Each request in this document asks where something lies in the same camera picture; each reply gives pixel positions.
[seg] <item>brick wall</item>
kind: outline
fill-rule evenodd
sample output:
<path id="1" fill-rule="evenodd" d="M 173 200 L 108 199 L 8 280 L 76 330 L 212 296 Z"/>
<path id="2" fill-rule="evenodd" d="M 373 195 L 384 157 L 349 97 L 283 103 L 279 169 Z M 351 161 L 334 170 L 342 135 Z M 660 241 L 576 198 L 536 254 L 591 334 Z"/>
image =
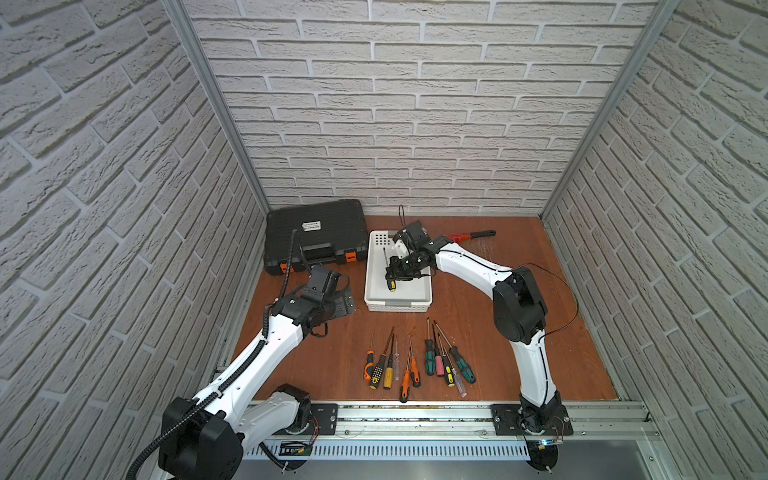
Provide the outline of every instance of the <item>brick wall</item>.
<path id="1" fill-rule="evenodd" d="M 161 2 L 0 17 L 0 478 L 123 478 L 263 216 Z"/>
<path id="2" fill-rule="evenodd" d="M 185 4 L 272 205 L 486 215 L 541 211 L 654 7 Z"/>
<path id="3" fill-rule="evenodd" d="M 684 0 L 546 222 L 689 478 L 768 474 L 766 15 Z"/>

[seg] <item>metal corner post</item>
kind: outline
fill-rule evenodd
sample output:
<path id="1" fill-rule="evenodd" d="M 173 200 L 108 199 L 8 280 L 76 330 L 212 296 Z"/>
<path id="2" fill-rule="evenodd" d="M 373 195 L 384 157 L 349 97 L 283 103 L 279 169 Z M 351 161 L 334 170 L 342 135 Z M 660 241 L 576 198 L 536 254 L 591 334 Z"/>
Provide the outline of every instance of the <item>metal corner post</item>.
<path id="1" fill-rule="evenodd" d="M 576 174 L 581 163 L 586 158 L 589 149 L 592 147 L 592 144 L 611 119 L 614 109 L 619 105 L 630 84 L 637 76 L 640 67 L 643 66 L 645 58 L 656 44 L 656 40 L 659 38 L 659 35 L 661 35 L 664 27 L 667 26 L 667 23 L 677 9 L 678 4 L 680 4 L 680 0 L 659 0 L 656 4 L 656 7 L 650 14 L 648 23 L 645 25 L 629 58 L 627 58 L 627 61 L 621 66 L 621 70 L 619 70 L 616 75 L 614 83 L 603 98 L 603 102 L 600 104 L 597 113 L 589 123 L 587 131 L 584 133 L 584 136 L 581 137 L 576 150 L 573 155 L 571 155 L 571 159 L 569 160 L 568 165 L 566 165 L 558 184 L 552 191 L 552 195 L 541 210 L 539 217 L 542 221 L 547 220 L 554 212 L 560 199 L 565 194 L 566 189 L 568 189 L 568 184 L 571 182 L 571 178 Z"/>
<path id="2" fill-rule="evenodd" d="M 270 203 L 266 199 L 264 190 L 259 182 L 259 177 L 250 163 L 250 157 L 245 149 L 243 138 L 240 136 L 240 131 L 237 130 L 235 120 L 232 118 L 232 113 L 227 106 L 227 100 L 224 98 L 224 94 L 221 92 L 216 81 L 216 75 L 214 75 L 214 70 L 210 66 L 208 57 L 205 55 L 203 44 L 197 37 L 189 12 L 187 12 L 183 0 L 163 0 L 163 3 L 171 23 L 176 27 L 181 45 L 187 50 L 187 56 L 189 56 L 190 63 L 197 72 L 205 95 L 208 96 L 210 105 L 221 123 L 221 129 L 230 142 L 237 163 L 243 169 L 253 195 L 256 197 L 256 202 L 259 204 L 264 215 L 266 215 L 271 210 Z"/>

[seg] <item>green screwdriver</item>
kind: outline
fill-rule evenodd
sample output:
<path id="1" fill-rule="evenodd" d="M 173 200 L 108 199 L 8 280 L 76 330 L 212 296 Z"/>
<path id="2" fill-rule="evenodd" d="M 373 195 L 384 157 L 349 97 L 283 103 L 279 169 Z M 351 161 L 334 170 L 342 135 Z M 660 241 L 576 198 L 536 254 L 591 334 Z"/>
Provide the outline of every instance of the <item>green screwdriver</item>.
<path id="1" fill-rule="evenodd" d="M 458 368 L 459 372 L 461 372 L 464 378 L 467 379 L 467 382 L 475 383 L 477 381 L 475 374 L 473 373 L 472 368 L 469 366 L 467 361 L 464 360 L 462 354 L 458 352 L 458 348 L 451 345 L 451 343 L 448 341 L 448 337 L 445 336 L 445 332 L 443 332 L 442 328 L 440 328 L 440 325 L 437 325 L 437 329 L 440 330 L 443 338 L 445 338 L 445 341 L 448 343 L 448 351 L 451 353 L 451 355 L 453 355 L 453 359 L 456 360 L 456 368 Z"/>
<path id="2" fill-rule="evenodd" d="M 424 362 L 427 367 L 427 375 L 435 375 L 435 343 L 429 338 L 429 317 L 427 317 L 427 353 L 424 355 Z"/>

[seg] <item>screwdriver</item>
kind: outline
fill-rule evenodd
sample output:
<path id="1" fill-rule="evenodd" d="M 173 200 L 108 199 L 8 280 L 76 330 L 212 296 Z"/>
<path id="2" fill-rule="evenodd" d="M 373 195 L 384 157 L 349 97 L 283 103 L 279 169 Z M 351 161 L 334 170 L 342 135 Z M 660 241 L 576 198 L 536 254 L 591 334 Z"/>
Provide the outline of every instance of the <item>screwdriver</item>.
<path id="1" fill-rule="evenodd" d="M 408 359 L 406 360 L 406 373 L 402 376 L 402 385 L 400 386 L 400 402 L 408 402 L 408 395 L 411 390 L 411 372 L 408 370 L 411 363 L 411 353 L 408 353 Z"/>
<path id="2" fill-rule="evenodd" d="M 384 374 L 384 366 L 386 365 L 386 350 L 389 348 L 389 341 L 392 339 L 392 337 L 395 336 L 395 327 L 392 327 L 392 330 L 389 331 L 389 335 L 386 339 L 386 345 L 384 346 L 384 351 L 382 352 L 382 355 L 379 357 L 379 364 L 373 367 L 373 373 L 371 374 L 371 383 L 369 386 L 376 390 L 376 388 L 379 386 L 379 380 L 382 379 L 382 375 Z"/>
<path id="3" fill-rule="evenodd" d="M 386 372 L 384 372 L 384 390 L 392 388 L 392 351 L 395 349 L 395 336 L 392 336 L 392 345 L 389 347 L 389 363 L 386 366 Z"/>
<path id="4" fill-rule="evenodd" d="M 448 358 L 445 347 L 442 345 L 442 337 L 439 337 L 439 340 L 440 351 L 442 352 L 442 365 L 445 367 L 445 383 L 448 383 L 448 386 L 455 386 L 456 383 L 453 380 L 453 368 L 451 367 L 451 360 Z"/>
<path id="5" fill-rule="evenodd" d="M 432 337 L 435 339 L 435 363 L 437 363 L 437 376 L 444 376 L 445 368 L 442 365 L 442 357 L 440 356 L 440 347 L 437 346 L 437 334 L 435 334 L 434 322 L 432 322 Z"/>
<path id="6" fill-rule="evenodd" d="M 453 368 L 453 364 L 451 364 L 451 371 L 455 372 L 456 370 Z M 454 375 L 453 376 L 454 381 L 456 382 L 456 389 L 458 390 L 458 394 L 463 398 L 467 396 L 467 389 L 464 388 L 464 381 L 462 380 L 461 375 Z"/>
<path id="7" fill-rule="evenodd" d="M 475 378 L 475 373 L 472 371 L 472 368 L 469 366 L 467 361 L 464 360 L 462 354 L 458 352 L 458 348 L 452 346 L 448 341 L 448 337 L 445 336 L 445 332 L 442 331 L 440 325 L 437 325 L 437 328 L 440 330 L 440 333 L 443 335 L 443 337 L 445 337 L 445 341 L 448 343 L 448 350 L 451 355 L 453 355 L 453 359 L 456 360 L 456 368 L 459 370 L 459 372 L 462 373 L 464 378 L 467 379 L 467 382 L 475 383 L 477 379 Z"/>
<path id="8" fill-rule="evenodd" d="M 373 332 L 371 332 L 371 348 L 368 349 L 368 359 L 366 360 L 366 368 L 363 370 L 366 380 L 371 381 L 371 374 L 373 373 Z"/>
<path id="9" fill-rule="evenodd" d="M 411 353 L 409 354 L 411 356 L 411 380 L 413 381 L 413 386 L 416 388 L 419 388 L 422 385 L 422 380 L 419 377 L 419 367 L 416 365 L 416 355 L 413 354 L 413 344 L 411 343 L 411 334 L 408 334 L 408 344 L 411 347 Z"/>
<path id="10" fill-rule="evenodd" d="M 427 375 L 435 375 L 435 343 L 429 338 L 429 317 L 427 317 L 427 353 L 425 355 L 425 363 L 427 367 Z"/>
<path id="11" fill-rule="evenodd" d="M 397 343 L 397 335 L 395 335 L 395 381 L 400 380 L 400 345 Z"/>

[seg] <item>gray floor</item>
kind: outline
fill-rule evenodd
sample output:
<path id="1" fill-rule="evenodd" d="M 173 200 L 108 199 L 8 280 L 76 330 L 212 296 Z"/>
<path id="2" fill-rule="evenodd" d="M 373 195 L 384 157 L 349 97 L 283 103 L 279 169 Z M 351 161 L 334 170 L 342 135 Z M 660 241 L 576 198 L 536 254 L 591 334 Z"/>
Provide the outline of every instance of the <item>gray floor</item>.
<path id="1" fill-rule="evenodd" d="M 234 480 L 472 480 L 474 478 L 567 478 L 568 480 L 650 480 L 635 442 L 566 442 L 552 475 L 525 462 L 307 462 L 281 476 L 268 461 L 244 461 Z"/>

